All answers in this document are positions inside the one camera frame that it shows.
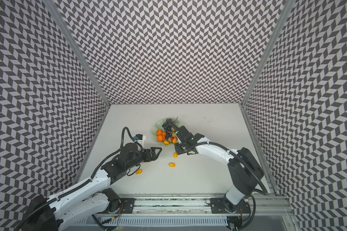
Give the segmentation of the green wavy glass bowl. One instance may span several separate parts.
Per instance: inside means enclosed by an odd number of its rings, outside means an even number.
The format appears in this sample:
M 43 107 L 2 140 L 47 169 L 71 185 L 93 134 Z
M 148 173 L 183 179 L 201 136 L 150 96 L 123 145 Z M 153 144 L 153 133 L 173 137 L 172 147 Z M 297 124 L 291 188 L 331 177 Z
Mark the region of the green wavy glass bowl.
M 152 134 L 153 134 L 153 139 L 154 139 L 154 141 L 156 141 L 156 142 L 158 142 L 158 141 L 157 141 L 156 131 L 157 131 L 157 130 L 164 131 L 163 128 L 162 128 L 162 124 L 165 122 L 165 120 L 166 120 L 166 119 L 163 119 L 163 120 L 158 121 L 158 122 L 153 126 L 153 128 L 152 128 L 152 130 L 151 130 L 151 131 L 152 131 Z M 175 131 L 177 130 L 178 127 L 181 127 L 181 124 L 180 124 L 180 122 L 178 121 L 178 118 L 177 118 L 177 124 L 176 124 L 176 126 L 174 125 Z

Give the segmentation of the dark grape bunch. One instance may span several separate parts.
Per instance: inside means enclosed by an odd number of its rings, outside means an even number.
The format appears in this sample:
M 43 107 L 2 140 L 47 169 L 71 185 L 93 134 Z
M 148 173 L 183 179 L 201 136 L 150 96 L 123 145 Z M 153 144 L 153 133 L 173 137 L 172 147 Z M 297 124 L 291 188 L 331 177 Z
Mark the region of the dark grape bunch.
M 165 138 L 168 140 L 170 137 L 173 137 L 175 134 L 175 128 L 173 127 L 174 125 L 176 126 L 177 124 L 177 118 L 167 118 L 165 122 L 162 124 L 162 128 L 165 132 Z

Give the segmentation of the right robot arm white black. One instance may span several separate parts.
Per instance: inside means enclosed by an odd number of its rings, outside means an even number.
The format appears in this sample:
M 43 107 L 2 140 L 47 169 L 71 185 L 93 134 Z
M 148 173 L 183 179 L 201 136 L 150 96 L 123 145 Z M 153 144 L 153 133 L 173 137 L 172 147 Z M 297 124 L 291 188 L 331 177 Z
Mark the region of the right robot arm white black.
M 227 166 L 232 180 L 232 186 L 223 197 L 223 204 L 227 212 L 235 213 L 240 210 L 241 203 L 251 196 L 259 186 L 261 194 L 268 195 L 261 179 L 264 170 L 247 148 L 240 150 L 229 149 L 213 142 L 202 134 L 193 135 L 186 127 L 174 126 L 178 142 L 174 145 L 178 155 L 204 155 Z

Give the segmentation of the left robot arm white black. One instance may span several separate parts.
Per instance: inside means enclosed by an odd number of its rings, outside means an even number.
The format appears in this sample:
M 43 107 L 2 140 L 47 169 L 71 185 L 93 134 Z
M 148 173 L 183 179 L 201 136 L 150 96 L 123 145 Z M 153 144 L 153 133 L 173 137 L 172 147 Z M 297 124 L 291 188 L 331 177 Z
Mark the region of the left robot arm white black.
M 128 143 L 108 155 L 90 177 L 48 197 L 35 197 L 16 231 L 63 231 L 94 214 L 122 210 L 120 197 L 110 187 L 131 168 L 158 159 L 160 147 L 144 149 L 138 142 Z

